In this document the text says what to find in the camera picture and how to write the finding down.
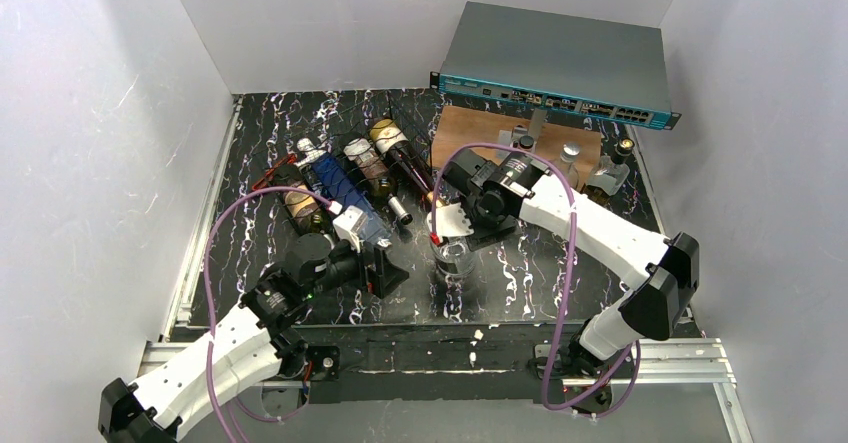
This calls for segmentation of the clear bottle gold label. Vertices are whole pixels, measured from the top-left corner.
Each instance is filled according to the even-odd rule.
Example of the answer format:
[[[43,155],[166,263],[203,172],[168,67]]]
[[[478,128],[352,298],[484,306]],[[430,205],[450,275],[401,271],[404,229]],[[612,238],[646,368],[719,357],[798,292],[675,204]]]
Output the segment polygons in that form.
[[[635,143],[632,139],[619,140],[613,151],[609,155],[603,155],[589,172],[581,193],[601,206],[608,204],[630,174],[627,160],[634,148]]]

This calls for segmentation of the clear bottle grey label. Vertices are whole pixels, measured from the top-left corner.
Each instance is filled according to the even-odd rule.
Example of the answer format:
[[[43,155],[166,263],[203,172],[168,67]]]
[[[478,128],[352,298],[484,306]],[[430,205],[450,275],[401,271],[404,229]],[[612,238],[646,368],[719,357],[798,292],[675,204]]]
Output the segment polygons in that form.
[[[474,255],[466,237],[442,237],[431,242],[435,274],[441,280],[460,281],[474,270]]]

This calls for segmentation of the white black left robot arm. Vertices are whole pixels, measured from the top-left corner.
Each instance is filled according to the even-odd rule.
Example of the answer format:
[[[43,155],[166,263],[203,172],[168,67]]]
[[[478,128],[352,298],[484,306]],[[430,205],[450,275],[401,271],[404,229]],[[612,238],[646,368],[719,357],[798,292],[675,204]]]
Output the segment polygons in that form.
[[[380,246],[299,237],[206,334],[132,382],[110,382],[99,433],[108,442],[180,441],[245,389],[306,360],[309,345],[294,326],[316,296],[350,286],[384,298],[408,277]]]

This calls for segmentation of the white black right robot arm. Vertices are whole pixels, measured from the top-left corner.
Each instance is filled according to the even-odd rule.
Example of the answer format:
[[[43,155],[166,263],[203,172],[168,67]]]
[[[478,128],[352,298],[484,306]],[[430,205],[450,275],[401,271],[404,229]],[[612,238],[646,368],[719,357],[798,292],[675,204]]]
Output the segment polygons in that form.
[[[700,245],[691,235],[648,231],[577,193],[562,172],[533,153],[511,149],[500,163],[464,145],[437,175],[458,190],[472,224],[495,228],[513,218],[564,238],[615,273],[625,294],[586,323],[580,353],[605,361],[638,339],[669,339],[699,287]]]

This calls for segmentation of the clear round glass bottle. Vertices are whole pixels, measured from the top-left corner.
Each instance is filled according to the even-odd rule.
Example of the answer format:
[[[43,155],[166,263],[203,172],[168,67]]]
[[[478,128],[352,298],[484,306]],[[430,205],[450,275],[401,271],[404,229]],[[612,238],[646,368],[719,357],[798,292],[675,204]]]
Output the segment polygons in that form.
[[[559,159],[556,161],[557,167],[566,177],[573,190],[580,188],[580,174],[577,168],[577,159],[580,152],[581,148],[576,142],[565,143],[561,148]]]

